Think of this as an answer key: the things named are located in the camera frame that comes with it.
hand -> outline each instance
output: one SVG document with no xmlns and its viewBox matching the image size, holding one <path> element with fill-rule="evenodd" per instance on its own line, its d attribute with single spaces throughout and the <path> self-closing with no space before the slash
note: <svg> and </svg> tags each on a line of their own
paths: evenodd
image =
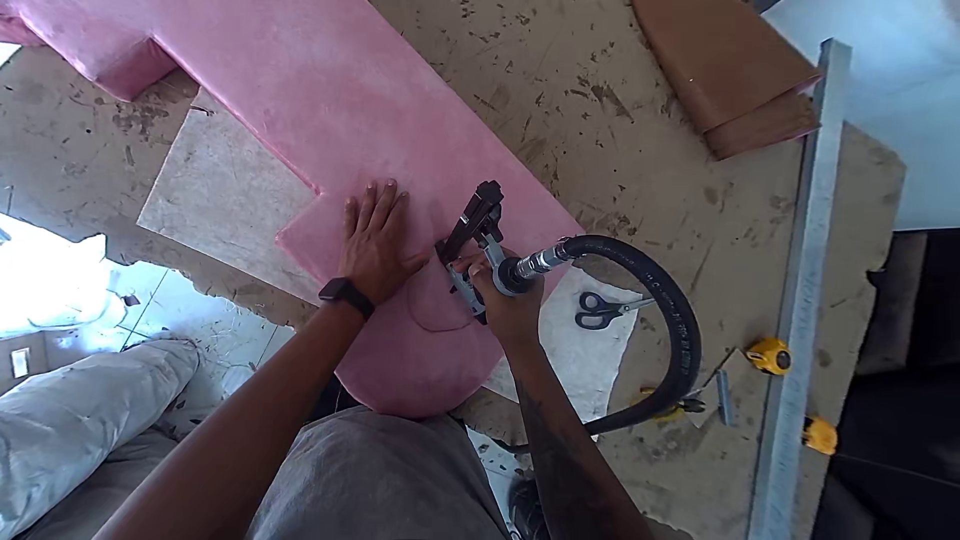
<svg viewBox="0 0 960 540">
<path fill-rule="evenodd" d="M 406 191 L 396 196 L 395 180 L 387 181 L 379 198 L 376 182 L 370 183 L 359 210 L 355 197 L 347 199 L 339 274 L 375 306 L 393 296 L 433 253 L 433 248 L 428 248 L 409 258 L 400 257 L 409 204 L 410 194 Z"/>
<path fill-rule="evenodd" d="M 516 257 L 503 250 L 508 257 Z M 458 272 L 468 270 L 470 282 L 480 291 L 487 307 L 487 324 L 504 349 L 514 346 L 540 345 L 540 303 L 543 300 L 543 277 L 537 276 L 533 288 L 517 295 L 507 296 L 496 290 L 493 270 L 484 254 L 458 258 L 453 262 Z"/>
</svg>

scissors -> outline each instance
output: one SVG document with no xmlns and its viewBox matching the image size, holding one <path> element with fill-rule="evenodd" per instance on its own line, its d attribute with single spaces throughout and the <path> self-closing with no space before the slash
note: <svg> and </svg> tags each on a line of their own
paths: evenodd
<svg viewBox="0 0 960 540">
<path fill-rule="evenodd" d="M 577 326 L 586 330 L 603 330 L 610 325 L 610 322 L 627 313 L 640 309 L 644 306 L 650 306 L 656 302 L 653 298 L 644 299 L 641 295 L 639 299 L 625 304 L 614 304 L 607 302 L 595 292 L 585 292 L 580 295 L 580 307 L 584 309 L 577 313 L 574 320 Z"/>
</svg>

forearm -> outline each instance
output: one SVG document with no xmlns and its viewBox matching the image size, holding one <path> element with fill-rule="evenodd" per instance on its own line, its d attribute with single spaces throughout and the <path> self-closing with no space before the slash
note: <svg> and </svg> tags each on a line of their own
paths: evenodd
<svg viewBox="0 0 960 540">
<path fill-rule="evenodd" d="M 540 343 L 519 341 L 504 349 L 550 537 L 650 538 L 643 517 L 581 424 Z"/>
<path fill-rule="evenodd" d="M 362 327 L 353 307 L 323 305 L 157 466 L 97 538 L 209 538 L 249 520 Z"/>
</svg>

black scissor handle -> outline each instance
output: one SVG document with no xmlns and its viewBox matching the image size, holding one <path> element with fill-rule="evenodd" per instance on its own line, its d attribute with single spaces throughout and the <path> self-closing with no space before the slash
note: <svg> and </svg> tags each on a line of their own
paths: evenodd
<svg viewBox="0 0 960 540">
<path fill-rule="evenodd" d="M 599 313 L 601 311 L 617 311 L 620 305 L 612 305 L 595 292 L 587 291 L 580 295 L 580 307 L 588 313 Z"/>
<path fill-rule="evenodd" d="M 589 311 L 577 313 L 573 320 L 584 330 L 603 330 L 610 322 L 622 315 L 619 311 Z"/>
</svg>

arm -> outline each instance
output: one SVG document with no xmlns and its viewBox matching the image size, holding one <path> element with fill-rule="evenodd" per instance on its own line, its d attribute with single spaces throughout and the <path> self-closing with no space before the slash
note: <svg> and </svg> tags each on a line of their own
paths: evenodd
<svg viewBox="0 0 960 540">
<path fill-rule="evenodd" d="M 530 292 L 507 297 L 482 255 L 469 264 L 487 320 L 507 354 L 530 441 L 540 503 L 550 538 L 653 538 L 607 461 L 580 423 L 540 345 L 542 278 Z"/>
<path fill-rule="evenodd" d="M 422 268 L 400 260 L 409 196 L 390 181 L 347 200 L 340 275 L 375 305 Z M 240 538 L 290 445 L 363 328 L 352 306 L 324 304 L 239 390 L 171 452 L 97 533 L 117 538 Z"/>
</svg>

